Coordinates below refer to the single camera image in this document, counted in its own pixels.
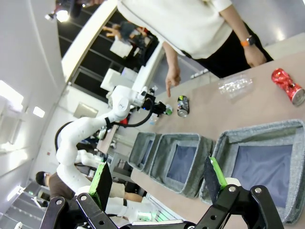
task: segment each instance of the floor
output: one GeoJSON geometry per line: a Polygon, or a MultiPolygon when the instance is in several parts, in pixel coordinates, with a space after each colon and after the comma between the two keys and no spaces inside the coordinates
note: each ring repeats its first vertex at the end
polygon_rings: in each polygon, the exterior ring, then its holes
{"type": "MultiPolygon", "coordinates": [[[[274,59],[305,51],[305,0],[232,0],[243,20],[256,32],[265,49],[274,59]]],[[[218,80],[211,73],[206,73],[190,80],[191,75],[204,68],[193,60],[179,56],[181,84],[173,92],[182,88],[193,88],[218,80]]],[[[165,78],[168,71],[163,58],[153,82],[156,95],[165,93],[165,78]]]]}

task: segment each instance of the black pants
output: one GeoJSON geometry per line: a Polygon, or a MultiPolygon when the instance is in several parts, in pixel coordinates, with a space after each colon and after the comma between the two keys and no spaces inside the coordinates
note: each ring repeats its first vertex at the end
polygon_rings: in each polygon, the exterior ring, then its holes
{"type": "MultiPolygon", "coordinates": [[[[265,55],[267,62],[273,61],[272,57],[265,49],[263,49],[258,36],[247,25],[246,27],[249,33],[255,37],[256,46],[265,55]]],[[[244,56],[244,48],[240,44],[240,41],[234,31],[214,54],[207,59],[199,59],[195,61],[207,68],[219,78],[224,78],[251,68],[244,56]]]]}

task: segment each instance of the white beam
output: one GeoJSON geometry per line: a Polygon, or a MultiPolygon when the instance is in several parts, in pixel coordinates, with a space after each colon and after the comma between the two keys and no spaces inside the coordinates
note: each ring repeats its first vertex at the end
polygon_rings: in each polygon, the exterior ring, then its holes
{"type": "Polygon", "coordinates": [[[117,0],[108,0],[100,5],[65,53],[61,64],[66,82],[73,76],[102,27],[116,11],[116,6],[117,0]]]}

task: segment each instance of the gray fabric bin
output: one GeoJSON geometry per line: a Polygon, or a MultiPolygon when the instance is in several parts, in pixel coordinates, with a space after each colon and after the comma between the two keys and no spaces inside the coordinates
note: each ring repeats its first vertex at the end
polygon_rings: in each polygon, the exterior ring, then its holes
{"type": "Polygon", "coordinates": [[[215,141],[198,134],[162,135],[149,176],[156,182],[189,198],[198,196],[204,161],[215,141]]]}
{"type": "Polygon", "coordinates": [[[160,137],[161,134],[139,132],[129,156],[128,164],[148,174],[160,137]]]}
{"type": "MultiPolygon", "coordinates": [[[[238,178],[242,186],[250,185],[250,181],[246,180],[249,178],[245,174],[247,172],[253,180],[260,177],[257,183],[269,185],[283,223],[292,224],[299,219],[305,203],[303,121],[287,120],[226,131],[218,139],[213,156],[224,176],[238,178]]],[[[205,181],[199,198],[202,202],[212,203],[205,181]]]]}

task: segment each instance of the watch face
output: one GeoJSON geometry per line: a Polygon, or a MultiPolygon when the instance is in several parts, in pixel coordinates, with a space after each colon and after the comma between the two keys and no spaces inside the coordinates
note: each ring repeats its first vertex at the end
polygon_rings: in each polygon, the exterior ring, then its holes
{"type": "Polygon", "coordinates": [[[253,36],[250,36],[248,39],[249,45],[255,44],[255,38],[253,36]]]}

